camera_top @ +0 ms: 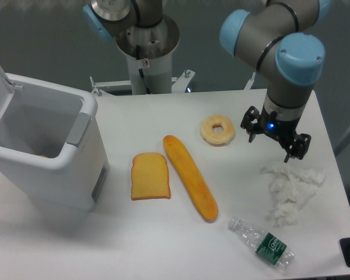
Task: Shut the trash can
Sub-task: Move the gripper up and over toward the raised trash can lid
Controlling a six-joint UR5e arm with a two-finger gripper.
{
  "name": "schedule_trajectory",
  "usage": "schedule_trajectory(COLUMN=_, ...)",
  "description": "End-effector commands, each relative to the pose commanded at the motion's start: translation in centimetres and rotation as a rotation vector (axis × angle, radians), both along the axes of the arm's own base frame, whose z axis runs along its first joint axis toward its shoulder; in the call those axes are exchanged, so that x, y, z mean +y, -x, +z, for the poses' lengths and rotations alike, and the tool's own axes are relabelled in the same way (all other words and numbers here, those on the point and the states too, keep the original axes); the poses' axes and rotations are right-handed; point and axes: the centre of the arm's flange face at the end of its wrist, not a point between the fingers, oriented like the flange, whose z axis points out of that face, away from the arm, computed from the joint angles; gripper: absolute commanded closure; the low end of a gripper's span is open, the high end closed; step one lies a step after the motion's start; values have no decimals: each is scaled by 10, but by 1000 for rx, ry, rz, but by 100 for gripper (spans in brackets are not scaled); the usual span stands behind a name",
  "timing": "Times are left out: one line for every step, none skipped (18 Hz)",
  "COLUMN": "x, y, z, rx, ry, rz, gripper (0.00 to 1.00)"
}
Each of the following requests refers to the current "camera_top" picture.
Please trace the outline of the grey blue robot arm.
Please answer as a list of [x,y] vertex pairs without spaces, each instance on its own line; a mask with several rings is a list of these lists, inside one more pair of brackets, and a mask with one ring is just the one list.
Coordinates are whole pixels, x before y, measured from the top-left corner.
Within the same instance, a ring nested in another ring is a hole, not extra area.
[[303,159],[311,141],[296,128],[320,79],[326,58],[322,42],[304,31],[319,22],[331,1],[266,1],[261,12],[232,12],[219,41],[235,58],[268,81],[261,110],[251,106],[240,126],[249,140],[264,134],[277,141],[286,158]]

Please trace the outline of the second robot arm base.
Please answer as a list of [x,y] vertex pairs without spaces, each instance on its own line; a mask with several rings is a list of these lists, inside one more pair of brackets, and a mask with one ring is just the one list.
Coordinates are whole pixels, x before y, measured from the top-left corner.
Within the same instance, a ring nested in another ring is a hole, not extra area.
[[162,1],[89,1],[82,11],[91,30],[104,41],[132,26],[155,27],[163,18]]

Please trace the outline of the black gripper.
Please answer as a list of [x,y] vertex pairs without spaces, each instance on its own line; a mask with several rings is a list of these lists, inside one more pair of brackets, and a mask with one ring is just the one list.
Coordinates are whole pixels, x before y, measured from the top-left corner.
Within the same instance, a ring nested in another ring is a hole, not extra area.
[[300,118],[280,120],[276,111],[267,113],[265,108],[260,113],[250,106],[241,121],[241,128],[246,130],[248,142],[252,143],[256,135],[265,134],[280,143],[286,151],[284,162],[290,158],[302,160],[306,155],[312,140],[309,134],[298,134],[296,128]]

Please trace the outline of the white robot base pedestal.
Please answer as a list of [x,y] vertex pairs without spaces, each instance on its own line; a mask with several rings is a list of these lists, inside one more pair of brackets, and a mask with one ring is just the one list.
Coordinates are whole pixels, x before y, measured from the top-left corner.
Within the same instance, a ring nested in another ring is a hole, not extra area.
[[189,69],[179,76],[172,75],[173,53],[180,41],[175,21],[164,15],[154,27],[131,26],[114,37],[118,50],[125,55],[129,80],[94,82],[99,96],[102,91],[130,90],[133,95],[190,93],[195,72]]

